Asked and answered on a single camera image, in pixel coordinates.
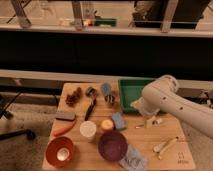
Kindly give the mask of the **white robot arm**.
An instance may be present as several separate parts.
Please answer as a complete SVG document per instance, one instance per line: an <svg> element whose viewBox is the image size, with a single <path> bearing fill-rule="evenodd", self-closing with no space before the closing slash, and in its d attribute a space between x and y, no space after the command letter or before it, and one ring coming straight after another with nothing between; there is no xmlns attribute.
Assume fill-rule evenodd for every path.
<svg viewBox="0 0 213 171"><path fill-rule="evenodd" d="M151 119L160 110L167 112L213 139L213 109L189 101L176 92L179 82L163 75L142 88L141 97L131 103L144 118Z"/></svg>

